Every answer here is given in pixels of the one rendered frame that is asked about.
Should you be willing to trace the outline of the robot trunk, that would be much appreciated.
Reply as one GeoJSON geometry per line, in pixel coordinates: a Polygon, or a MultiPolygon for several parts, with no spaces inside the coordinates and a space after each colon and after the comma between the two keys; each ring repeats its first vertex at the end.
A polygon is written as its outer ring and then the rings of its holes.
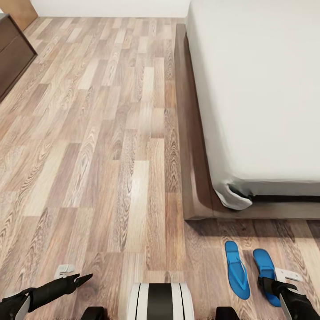
{"type": "Polygon", "coordinates": [[[186,283],[134,283],[126,320],[194,320],[186,283]]]}

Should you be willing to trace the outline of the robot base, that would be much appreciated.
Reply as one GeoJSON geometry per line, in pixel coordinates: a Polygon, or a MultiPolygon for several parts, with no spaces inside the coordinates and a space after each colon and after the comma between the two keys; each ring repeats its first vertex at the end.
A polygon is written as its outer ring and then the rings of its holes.
{"type": "MultiPolygon", "coordinates": [[[[104,320],[104,308],[88,307],[81,320],[104,320]]],[[[216,320],[239,320],[239,317],[231,306],[220,306],[216,308],[216,320]]]]}

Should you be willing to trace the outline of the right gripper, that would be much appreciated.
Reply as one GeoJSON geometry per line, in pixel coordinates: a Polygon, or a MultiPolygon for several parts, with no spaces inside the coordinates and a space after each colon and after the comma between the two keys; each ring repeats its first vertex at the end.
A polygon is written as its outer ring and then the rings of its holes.
{"type": "Polygon", "coordinates": [[[263,277],[263,278],[258,277],[258,281],[259,281],[259,285],[264,288],[264,292],[266,292],[267,294],[274,295],[277,298],[278,298],[277,289],[280,286],[287,286],[287,287],[291,287],[291,288],[297,290],[297,287],[295,285],[293,285],[293,284],[280,282],[280,281],[273,280],[273,279],[270,279],[270,278],[267,278],[267,277],[263,277]]]}

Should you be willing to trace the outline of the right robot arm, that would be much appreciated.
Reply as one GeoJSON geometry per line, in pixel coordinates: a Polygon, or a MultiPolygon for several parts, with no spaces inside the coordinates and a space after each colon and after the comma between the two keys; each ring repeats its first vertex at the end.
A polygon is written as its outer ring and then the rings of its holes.
{"type": "Polygon", "coordinates": [[[303,282],[303,277],[297,272],[274,268],[275,279],[258,277],[259,285],[264,292],[276,296],[281,301],[281,307],[287,320],[320,320],[307,296],[298,291],[293,284],[285,279],[303,282]]]}

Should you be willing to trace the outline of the sandal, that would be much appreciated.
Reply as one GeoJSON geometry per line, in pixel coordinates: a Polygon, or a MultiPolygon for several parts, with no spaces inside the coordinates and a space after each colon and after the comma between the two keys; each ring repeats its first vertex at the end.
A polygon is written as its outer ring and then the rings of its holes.
{"type": "Polygon", "coordinates": [[[241,263],[238,246],[234,241],[226,241],[225,251],[228,263],[228,280],[231,288],[239,298],[247,300],[250,297],[250,288],[247,270],[241,263]]]}
{"type": "MultiPolygon", "coordinates": [[[[260,277],[267,277],[274,280],[276,277],[274,273],[275,266],[269,253],[265,249],[258,248],[254,250],[253,255],[260,269],[260,277]]],[[[266,292],[264,293],[270,304],[275,307],[281,307],[281,301],[276,296],[267,294],[266,292]]]]}

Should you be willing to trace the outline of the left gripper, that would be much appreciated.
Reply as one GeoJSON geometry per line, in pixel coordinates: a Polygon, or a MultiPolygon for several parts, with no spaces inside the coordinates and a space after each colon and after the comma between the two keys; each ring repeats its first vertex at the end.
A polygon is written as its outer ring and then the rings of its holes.
{"type": "Polygon", "coordinates": [[[82,277],[80,277],[79,273],[67,276],[66,278],[56,279],[45,284],[48,290],[46,304],[49,304],[50,302],[54,301],[55,299],[58,299],[59,297],[65,294],[69,295],[73,293],[76,290],[76,288],[80,287],[82,284],[87,282],[92,277],[93,273],[82,277]]]}

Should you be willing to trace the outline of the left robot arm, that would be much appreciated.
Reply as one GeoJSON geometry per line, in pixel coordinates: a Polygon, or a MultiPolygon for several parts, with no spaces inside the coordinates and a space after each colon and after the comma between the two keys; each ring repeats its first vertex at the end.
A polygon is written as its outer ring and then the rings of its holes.
{"type": "Polygon", "coordinates": [[[60,264],[54,276],[55,280],[40,288],[27,288],[4,297],[0,304],[0,320],[23,320],[28,312],[33,312],[65,294],[73,293],[93,277],[93,273],[82,277],[80,273],[71,276],[61,274],[75,271],[74,264],[60,264]]]}

